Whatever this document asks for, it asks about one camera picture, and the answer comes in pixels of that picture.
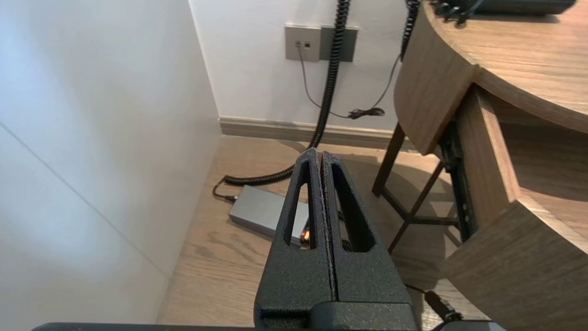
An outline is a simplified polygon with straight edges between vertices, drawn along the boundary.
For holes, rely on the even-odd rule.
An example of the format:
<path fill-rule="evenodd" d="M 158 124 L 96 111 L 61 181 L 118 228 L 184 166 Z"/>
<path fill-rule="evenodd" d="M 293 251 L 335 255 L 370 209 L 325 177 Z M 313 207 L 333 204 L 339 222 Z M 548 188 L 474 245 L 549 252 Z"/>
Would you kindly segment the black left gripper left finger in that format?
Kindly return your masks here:
<path fill-rule="evenodd" d="M 302 186 L 307 187 L 311 247 L 292 243 Z M 266 330 L 311 330 L 311 312 L 336 297 L 320 161 L 315 148 L 296 160 L 254 300 L 254 326 Z"/>

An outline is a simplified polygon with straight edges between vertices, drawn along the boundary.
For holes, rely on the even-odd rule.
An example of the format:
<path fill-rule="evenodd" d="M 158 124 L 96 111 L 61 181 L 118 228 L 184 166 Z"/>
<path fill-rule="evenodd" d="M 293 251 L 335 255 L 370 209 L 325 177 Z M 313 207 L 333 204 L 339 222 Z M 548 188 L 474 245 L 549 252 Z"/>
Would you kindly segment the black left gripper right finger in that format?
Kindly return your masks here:
<path fill-rule="evenodd" d="M 320 174 L 330 299 L 311 308 L 311 328 L 417 331 L 412 300 L 344 164 L 324 152 Z"/>

